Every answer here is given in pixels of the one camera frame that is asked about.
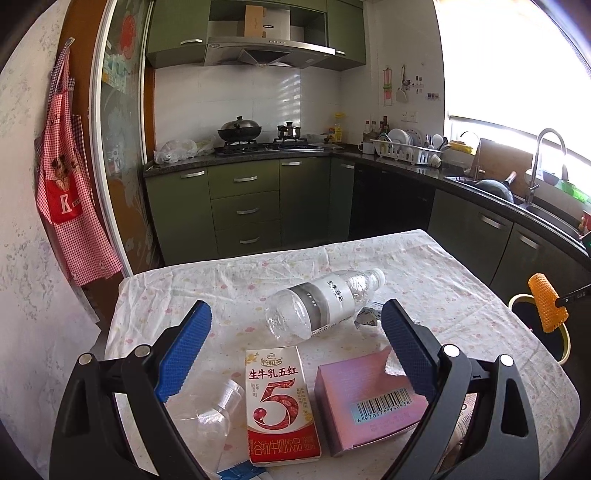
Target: red checkered apron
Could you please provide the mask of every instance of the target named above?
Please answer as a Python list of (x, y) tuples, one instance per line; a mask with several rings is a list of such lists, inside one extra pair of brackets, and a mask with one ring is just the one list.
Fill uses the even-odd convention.
[(122, 266), (96, 216), (82, 122), (71, 111), (69, 58), (66, 44), (51, 74), (47, 120), (38, 145), (37, 207), (56, 230), (68, 275), (81, 286), (110, 277)]

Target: cardboard box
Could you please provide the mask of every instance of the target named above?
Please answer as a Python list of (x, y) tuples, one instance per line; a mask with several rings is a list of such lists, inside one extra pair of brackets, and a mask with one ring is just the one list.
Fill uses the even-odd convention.
[(313, 462), (318, 433), (297, 347), (246, 351), (248, 453), (255, 466)]
[(314, 394), (332, 456), (398, 435), (421, 420), (427, 399), (407, 377), (384, 371), (390, 350), (318, 367)]

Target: pot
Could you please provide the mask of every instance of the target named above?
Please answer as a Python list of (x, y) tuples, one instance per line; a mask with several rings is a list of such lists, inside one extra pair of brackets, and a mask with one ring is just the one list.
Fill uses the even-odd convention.
[(294, 138), (297, 140), (301, 136), (301, 128), (294, 127), (294, 122), (285, 122), (285, 125), (277, 125), (278, 138)]
[(481, 189), (484, 192), (491, 193), (497, 197), (500, 197), (507, 202), (515, 203), (513, 193), (511, 192), (510, 185), (515, 180), (517, 173), (512, 171), (505, 181), (498, 181), (492, 179), (486, 179), (479, 181), (474, 185), (477, 189)]
[(250, 142), (261, 134), (261, 129), (254, 120), (243, 120), (237, 116), (236, 120), (223, 124), (217, 134), (228, 143)]

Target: bottle label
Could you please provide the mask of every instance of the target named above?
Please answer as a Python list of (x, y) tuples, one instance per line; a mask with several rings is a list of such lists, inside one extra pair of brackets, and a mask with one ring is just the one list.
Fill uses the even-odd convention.
[[(345, 280), (338, 275), (330, 274), (314, 280), (291, 287), (290, 290), (301, 298), (308, 316), (312, 335), (324, 332), (349, 317), (355, 312), (355, 300)], [(326, 317), (323, 318), (320, 310), (321, 301), (326, 303)]]

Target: frying pan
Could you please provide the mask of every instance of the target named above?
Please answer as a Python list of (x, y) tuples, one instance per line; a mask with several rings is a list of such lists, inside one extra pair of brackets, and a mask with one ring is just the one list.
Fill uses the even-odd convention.
[(507, 202), (515, 203), (515, 199), (513, 198), (513, 193), (511, 192), (510, 185), (515, 180), (517, 173), (512, 171), (509, 176), (505, 179), (505, 181), (498, 181), (492, 179), (485, 179), (479, 181), (475, 187), (477, 189), (481, 189), (484, 192), (488, 192), (492, 195), (500, 197)]

